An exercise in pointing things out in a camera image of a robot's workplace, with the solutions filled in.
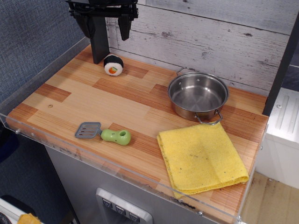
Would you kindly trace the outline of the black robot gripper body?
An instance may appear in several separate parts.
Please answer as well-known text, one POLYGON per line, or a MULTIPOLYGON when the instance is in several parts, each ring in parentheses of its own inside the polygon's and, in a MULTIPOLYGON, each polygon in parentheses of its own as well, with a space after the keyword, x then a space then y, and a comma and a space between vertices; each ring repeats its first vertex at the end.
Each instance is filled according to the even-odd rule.
POLYGON ((71 15, 138 18, 137 0, 66 0, 71 15))

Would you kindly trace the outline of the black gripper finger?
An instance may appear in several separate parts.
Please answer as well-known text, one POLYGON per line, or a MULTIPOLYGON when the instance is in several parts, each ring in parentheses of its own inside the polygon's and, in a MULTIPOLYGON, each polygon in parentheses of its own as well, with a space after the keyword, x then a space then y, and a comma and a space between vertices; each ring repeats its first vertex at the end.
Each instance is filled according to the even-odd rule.
POLYGON ((123 41, 129 38, 129 32, 131 28, 131 21, 129 16, 121 16, 118 18, 119 29, 121 33, 121 38, 123 41))
POLYGON ((89 16, 75 15, 75 19, 85 37, 92 39, 94 36, 94 22, 89 16))

